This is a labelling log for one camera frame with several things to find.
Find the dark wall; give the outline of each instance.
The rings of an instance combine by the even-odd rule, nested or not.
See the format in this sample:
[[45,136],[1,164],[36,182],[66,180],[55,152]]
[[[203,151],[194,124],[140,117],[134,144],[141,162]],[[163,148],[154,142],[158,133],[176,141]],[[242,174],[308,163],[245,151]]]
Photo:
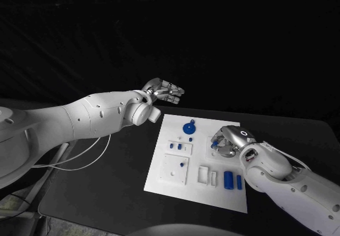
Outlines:
[[320,119],[339,135],[339,6],[65,2],[0,5],[1,97],[62,105],[160,77],[180,107]]

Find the blue object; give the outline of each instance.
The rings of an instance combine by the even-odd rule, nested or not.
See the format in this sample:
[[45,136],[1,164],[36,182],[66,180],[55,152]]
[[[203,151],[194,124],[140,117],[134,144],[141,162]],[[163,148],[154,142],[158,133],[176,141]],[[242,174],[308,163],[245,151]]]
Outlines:
[[242,190],[242,180],[241,180],[241,176],[236,176],[236,180],[238,180],[238,190]]
[[233,177],[232,172],[225,171],[225,189],[232,190],[233,189]]
[[216,145],[218,145],[218,141],[215,141],[215,142],[212,143],[212,147],[216,146]]
[[194,120],[190,120],[190,123],[186,123],[183,126],[183,131],[186,134],[193,134],[196,131]]

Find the table surface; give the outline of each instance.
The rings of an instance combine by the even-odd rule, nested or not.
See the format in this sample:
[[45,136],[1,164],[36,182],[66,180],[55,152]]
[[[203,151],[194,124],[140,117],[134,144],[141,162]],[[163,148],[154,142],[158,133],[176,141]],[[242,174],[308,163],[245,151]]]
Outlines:
[[[248,185],[248,214],[143,189],[164,114],[239,122],[258,141],[269,142],[340,185],[340,145],[328,125],[317,120],[157,108],[163,115],[156,124],[147,121],[141,126],[125,127],[111,135],[107,152],[89,167],[60,171],[39,206],[40,214],[120,235],[170,223],[206,225],[243,235],[315,235]],[[79,140],[71,156],[94,141]],[[108,137],[102,138],[82,157],[62,167],[86,165],[101,154],[107,141]]]

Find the white puzzle board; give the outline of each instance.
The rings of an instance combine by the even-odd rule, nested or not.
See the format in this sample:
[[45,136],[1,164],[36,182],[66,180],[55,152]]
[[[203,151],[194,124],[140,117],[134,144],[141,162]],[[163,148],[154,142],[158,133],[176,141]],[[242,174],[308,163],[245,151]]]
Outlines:
[[[192,119],[196,132],[187,135],[183,125]],[[144,191],[248,213],[239,155],[225,158],[210,148],[210,138],[226,125],[239,126],[239,123],[164,114]],[[223,188],[225,171],[233,173],[233,190]],[[238,190],[236,175],[242,176],[242,190]]]

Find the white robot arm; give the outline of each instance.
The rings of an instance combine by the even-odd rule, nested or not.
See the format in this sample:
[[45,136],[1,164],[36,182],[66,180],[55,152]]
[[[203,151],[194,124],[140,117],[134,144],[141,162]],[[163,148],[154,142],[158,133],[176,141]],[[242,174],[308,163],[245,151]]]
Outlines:
[[65,106],[27,111],[0,107],[0,189],[55,146],[104,137],[147,119],[156,122],[161,113],[153,102],[177,104],[181,94],[181,88],[156,78],[141,90],[91,94]]
[[223,126],[212,138],[212,148],[228,157],[239,152],[249,186],[268,194],[278,207],[314,232],[340,236],[340,187],[304,168],[291,166],[282,152],[258,143],[242,127]]

